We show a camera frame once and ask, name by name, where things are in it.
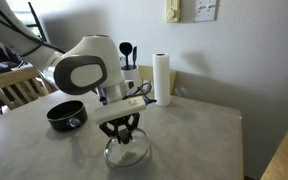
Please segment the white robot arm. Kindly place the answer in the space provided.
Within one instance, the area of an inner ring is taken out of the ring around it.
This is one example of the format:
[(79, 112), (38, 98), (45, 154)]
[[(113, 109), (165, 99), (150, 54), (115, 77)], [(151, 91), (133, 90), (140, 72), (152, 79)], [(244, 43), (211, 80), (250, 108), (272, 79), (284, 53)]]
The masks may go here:
[(97, 91), (106, 103), (119, 102), (127, 96), (117, 47), (106, 35), (87, 35), (64, 52), (39, 39), (16, 17), (7, 1), (0, 0), (0, 42), (67, 94)]

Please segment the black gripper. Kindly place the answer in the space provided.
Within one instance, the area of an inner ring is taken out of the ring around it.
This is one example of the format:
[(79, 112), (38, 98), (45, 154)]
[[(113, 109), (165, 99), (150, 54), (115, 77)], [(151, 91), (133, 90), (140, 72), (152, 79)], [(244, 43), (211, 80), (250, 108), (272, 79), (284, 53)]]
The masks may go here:
[(117, 118), (99, 125), (99, 128), (108, 136), (115, 137), (118, 143), (121, 140), (132, 140), (132, 131), (138, 127), (140, 114), (134, 113), (121, 118)]

